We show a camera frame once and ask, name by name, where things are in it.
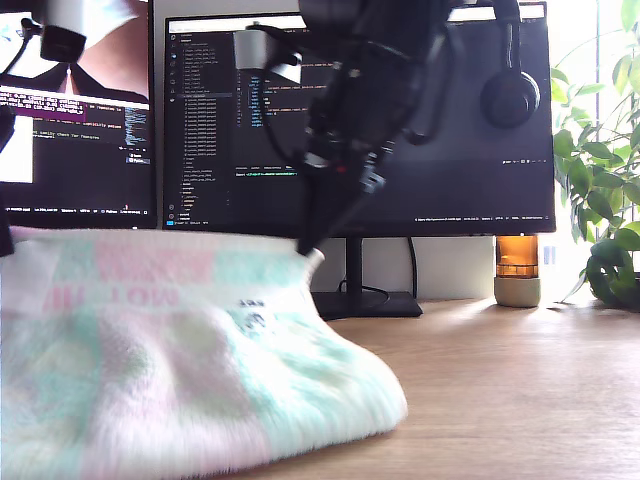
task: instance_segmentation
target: fabric bag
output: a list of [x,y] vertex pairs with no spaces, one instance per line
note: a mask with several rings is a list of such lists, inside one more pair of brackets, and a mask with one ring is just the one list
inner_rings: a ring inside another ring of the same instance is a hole
[[397,378],[341,338],[294,242],[14,228],[0,261],[2,474],[160,480],[387,432]]

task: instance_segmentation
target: wooden desk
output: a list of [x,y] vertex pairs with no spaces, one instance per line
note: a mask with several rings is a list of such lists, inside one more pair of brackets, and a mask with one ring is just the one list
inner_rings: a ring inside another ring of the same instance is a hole
[[224,478],[640,479],[640,315],[424,310],[331,324],[400,378],[409,418],[397,431]]

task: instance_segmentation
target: black mount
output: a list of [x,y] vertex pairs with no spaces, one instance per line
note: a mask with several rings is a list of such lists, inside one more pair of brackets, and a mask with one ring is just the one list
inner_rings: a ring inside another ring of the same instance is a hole
[[390,292],[385,303],[383,293],[363,289],[362,238],[347,238],[346,253],[347,291],[313,293],[316,308],[323,319],[416,318],[422,315],[422,309],[409,292]]

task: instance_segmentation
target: monitor screen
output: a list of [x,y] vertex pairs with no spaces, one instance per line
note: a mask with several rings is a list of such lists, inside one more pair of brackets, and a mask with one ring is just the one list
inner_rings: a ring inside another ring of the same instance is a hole
[[[519,234],[555,230],[550,69],[544,5],[527,11],[523,67],[541,104],[515,130],[489,125],[480,110],[484,84],[500,71],[495,21],[454,12],[464,45],[438,137],[424,147],[396,139],[380,167],[385,187],[336,236],[391,237]],[[168,19],[165,69],[164,218],[167,229],[297,236],[302,181],[267,141],[259,78],[235,67],[233,32],[254,22],[304,31],[299,14]],[[437,86],[439,72],[432,79]],[[273,78],[268,114],[281,143],[301,147],[307,108],[331,65],[303,57],[300,85]],[[437,89],[427,88],[414,127],[426,127]]]
[[[0,185],[14,225],[155,227],[149,3],[84,1],[77,65],[40,58],[34,37],[0,86],[15,133],[0,154]],[[0,69],[22,44],[20,20],[0,15]]]

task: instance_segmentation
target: taskbar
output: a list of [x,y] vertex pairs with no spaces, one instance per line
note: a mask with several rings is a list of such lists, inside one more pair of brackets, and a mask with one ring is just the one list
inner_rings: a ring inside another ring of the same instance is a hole
[[149,215],[148,210],[132,209],[90,209],[90,208],[42,208],[42,207],[7,207],[9,213],[58,213],[78,215]]

